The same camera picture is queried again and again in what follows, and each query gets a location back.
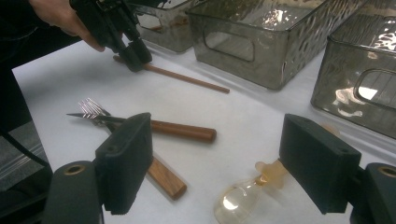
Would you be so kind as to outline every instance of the clear plastic bin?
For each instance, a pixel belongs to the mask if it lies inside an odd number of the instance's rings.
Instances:
[[[131,6],[139,20],[137,30],[143,39],[175,52],[183,52],[192,47],[185,10],[200,2],[202,0],[172,0],[156,7]]]
[[[396,0],[370,0],[330,35],[311,104],[396,138]]]
[[[211,0],[187,10],[198,61],[280,90],[366,0]]]

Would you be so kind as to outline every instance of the white table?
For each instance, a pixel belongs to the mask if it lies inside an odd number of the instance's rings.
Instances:
[[[214,128],[215,143],[205,144],[155,133],[155,155],[188,189],[172,201],[146,178],[126,216],[105,212],[105,223],[217,223],[213,206],[231,184],[256,176],[256,161],[272,162],[285,113],[330,123],[342,139],[370,162],[396,164],[396,141],[314,109],[309,100],[323,52],[281,91],[269,91],[195,60],[193,49],[175,54],[149,45],[153,65],[231,89],[212,91],[149,71],[131,73],[79,42],[14,69],[53,170],[72,161],[91,161],[107,139],[103,128],[66,116],[79,112],[87,97],[117,117],[150,112],[153,119]],[[247,223],[349,223],[345,214],[323,216],[290,175],[278,197],[260,198]]]

